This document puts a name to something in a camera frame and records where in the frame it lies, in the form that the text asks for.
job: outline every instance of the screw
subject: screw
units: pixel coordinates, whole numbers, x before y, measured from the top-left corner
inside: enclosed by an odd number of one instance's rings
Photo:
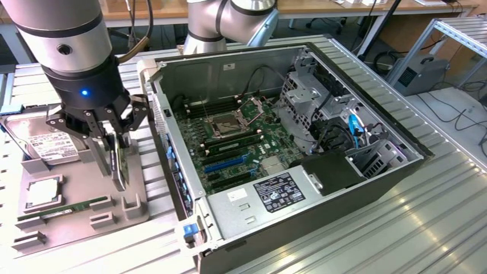
[[[58,52],[63,55],[68,55],[70,53],[72,53],[72,51],[74,49],[68,45],[60,44],[58,46]]]

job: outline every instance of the robotic arm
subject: robotic arm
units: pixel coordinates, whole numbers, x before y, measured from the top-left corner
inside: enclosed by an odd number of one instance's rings
[[[138,129],[148,112],[147,95],[128,93],[118,70],[148,37],[116,58],[99,0],[3,0],[3,5],[62,99],[48,113],[48,125],[112,147],[102,121],[108,120],[122,136]],[[130,104],[132,112],[123,119]]]
[[[48,125],[112,147],[102,121],[120,136],[138,129],[150,109],[147,95],[131,95],[123,87],[118,65],[148,43],[151,26],[132,51],[116,58],[99,0],[3,0],[3,5],[62,99]],[[226,50],[224,37],[263,46],[278,14],[275,0],[188,0],[184,54]],[[130,104],[132,112],[122,118]]]
[[[227,49],[226,37],[261,47],[278,25],[275,0],[187,0],[184,54]]]

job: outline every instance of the wooden table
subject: wooden table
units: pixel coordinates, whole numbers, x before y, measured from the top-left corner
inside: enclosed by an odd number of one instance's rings
[[[163,0],[163,9],[154,11],[154,23],[155,25],[174,25],[188,22],[188,8],[187,0]],[[463,12],[459,16],[467,16],[477,7],[477,3],[473,0],[461,0],[463,5]],[[374,7],[371,15],[378,16],[373,25],[371,31],[366,37],[359,54],[370,44],[378,27],[386,18],[387,11],[393,6],[394,0],[389,0],[385,5],[377,5]],[[363,17],[370,14],[371,6],[363,4],[337,4],[330,0],[279,0],[278,1],[279,18],[281,19],[298,19],[298,18],[327,18],[327,17]],[[426,7],[418,4],[414,0],[403,0],[399,5],[395,15],[401,14],[434,14],[451,12],[450,6]],[[136,12],[136,26],[146,26],[148,24],[148,12]],[[104,13],[107,27],[127,27],[131,25],[131,19],[127,12]],[[23,43],[19,40],[16,28],[14,22],[0,7],[0,34],[4,36],[8,47],[11,48],[14,55],[19,63],[31,63],[28,51],[24,48]],[[164,31],[174,40],[175,32],[172,27],[164,27]]]

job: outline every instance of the warning label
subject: warning label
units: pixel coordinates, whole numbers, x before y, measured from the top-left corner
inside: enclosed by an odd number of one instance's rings
[[[290,173],[254,185],[269,212],[275,212],[306,199]]]

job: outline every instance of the pcie slot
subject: pcie slot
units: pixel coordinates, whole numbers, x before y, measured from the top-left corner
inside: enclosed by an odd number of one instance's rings
[[[239,158],[237,158],[234,160],[230,160],[230,161],[223,162],[220,164],[216,164],[214,166],[206,167],[204,168],[204,173],[211,173],[214,171],[223,170],[224,168],[228,168],[228,167],[237,166],[238,164],[245,163],[246,160],[247,160],[249,155],[250,154],[242,155]]]
[[[254,176],[254,171],[249,171],[243,174],[239,174],[239,175],[237,175],[231,178],[223,179],[223,180],[212,183],[212,187],[214,188],[220,188],[220,187],[234,185],[234,184],[242,182],[243,180],[249,179],[253,176]]]

